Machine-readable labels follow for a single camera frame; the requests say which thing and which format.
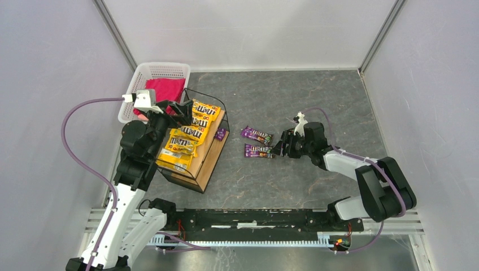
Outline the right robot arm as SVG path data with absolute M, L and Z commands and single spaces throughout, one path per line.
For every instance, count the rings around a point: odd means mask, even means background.
M 369 217 L 375 222 L 383 222 L 403 216 L 407 210 L 416 207 L 416 196 L 395 159 L 388 156 L 378 160 L 354 157 L 328 143 L 322 123 L 306 123 L 303 131 L 303 134 L 295 129 L 283 131 L 272 153 L 292 159 L 307 156 L 320 169 L 357 182 L 359 196 L 328 205 L 327 212 L 332 219 L 347 221 Z

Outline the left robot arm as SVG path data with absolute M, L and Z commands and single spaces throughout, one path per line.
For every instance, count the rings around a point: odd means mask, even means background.
M 120 161 L 112 181 L 87 166 L 73 154 L 66 141 L 67 113 L 61 129 L 62 142 L 70 156 L 82 167 L 104 181 L 111 198 L 93 239 L 80 257 L 69 259 L 66 270 L 130 270 L 152 237 L 167 224 L 168 207 L 155 199 L 141 221 L 130 231 L 127 226 L 147 192 L 158 165 L 156 163 L 168 129 L 190 125 L 193 101 L 164 100 L 144 111 L 147 122 L 132 120 L 121 131 Z

